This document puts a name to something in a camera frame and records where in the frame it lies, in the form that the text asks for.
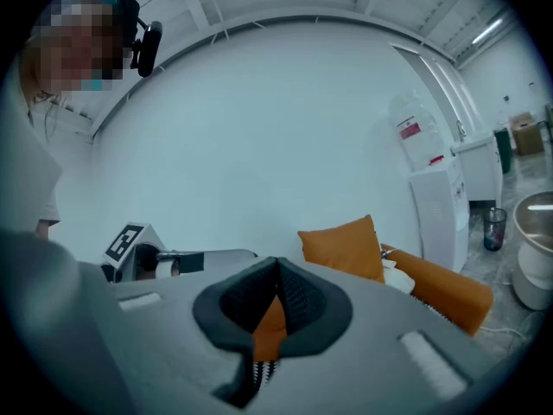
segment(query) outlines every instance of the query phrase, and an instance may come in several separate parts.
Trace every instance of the white shirt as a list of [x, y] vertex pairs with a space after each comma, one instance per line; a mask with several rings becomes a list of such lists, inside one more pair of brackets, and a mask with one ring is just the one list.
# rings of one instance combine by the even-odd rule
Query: white shirt
[[60, 220], [54, 187], [61, 167], [35, 135], [15, 58], [0, 87], [0, 227], [34, 232], [39, 220]]

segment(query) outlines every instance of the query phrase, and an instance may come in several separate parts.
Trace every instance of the cardboard box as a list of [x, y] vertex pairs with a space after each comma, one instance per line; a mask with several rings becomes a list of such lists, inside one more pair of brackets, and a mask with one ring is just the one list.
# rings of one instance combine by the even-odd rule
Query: cardboard box
[[536, 122], [520, 122], [512, 127], [512, 135], [521, 156], [543, 152], [543, 139]]
[[536, 123], [536, 120], [532, 117], [532, 115], [529, 112], [523, 112], [515, 117], [509, 118], [509, 124], [511, 125], [511, 129], [514, 130], [520, 125], [530, 125], [532, 123]]

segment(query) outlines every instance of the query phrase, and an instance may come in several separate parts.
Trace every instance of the fluorescent light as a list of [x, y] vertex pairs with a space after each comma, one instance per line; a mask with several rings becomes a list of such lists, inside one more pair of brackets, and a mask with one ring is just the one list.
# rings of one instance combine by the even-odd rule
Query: fluorescent light
[[529, 211], [553, 211], [553, 204], [532, 204], [528, 207]]
[[473, 44], [478, 43], [480, 40], [482, 40], [486, 35], [496, 29], [501, 24], [501, 22], [503, 22], [502, 18], [496, 20], [490, 26], [484, 29], [484, 31], [473, 40]]

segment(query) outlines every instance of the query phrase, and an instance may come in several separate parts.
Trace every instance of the person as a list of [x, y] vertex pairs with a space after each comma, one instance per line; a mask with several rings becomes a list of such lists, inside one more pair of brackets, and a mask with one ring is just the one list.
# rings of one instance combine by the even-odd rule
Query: person
[[0, 228], [48, 239], [60, 221], [54, 186], [61, 169], [39, 140], [31, 109], [120, 79], [138, 11], [136, 0], [60, 0], [42, 13], [0, 89], [0, 137], [7, 142], [0, 149]]

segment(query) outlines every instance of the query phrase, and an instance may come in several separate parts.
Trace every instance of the orange cushion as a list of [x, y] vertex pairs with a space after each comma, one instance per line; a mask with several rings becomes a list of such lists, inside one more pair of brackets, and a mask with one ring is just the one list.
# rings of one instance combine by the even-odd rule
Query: orange cushion
[[286, 318], [278, 297], [275, 297], [252, 334], [254, 361], [276, 361], [280, 343], [286, 338]]
[[380, 246], [370, 215], [332, 229], [297, 234], [306, 261], [384, 282]]

